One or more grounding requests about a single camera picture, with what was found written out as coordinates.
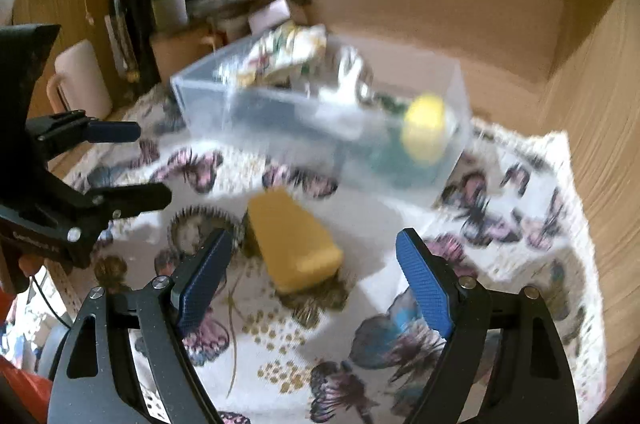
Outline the left hand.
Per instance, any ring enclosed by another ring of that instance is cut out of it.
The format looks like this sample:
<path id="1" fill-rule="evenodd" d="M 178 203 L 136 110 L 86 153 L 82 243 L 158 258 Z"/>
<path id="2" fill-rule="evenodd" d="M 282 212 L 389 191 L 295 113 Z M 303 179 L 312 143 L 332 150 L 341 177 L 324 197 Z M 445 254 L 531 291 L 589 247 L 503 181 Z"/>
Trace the left hand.
<path id="1" fill-rule="evenodd" d="M 38 255 L 22 255 L 13 264 L 10 273 L 11 292 L 20 294 L 28 288 L 30 279 L 43 267 L 44 259 Z"/>

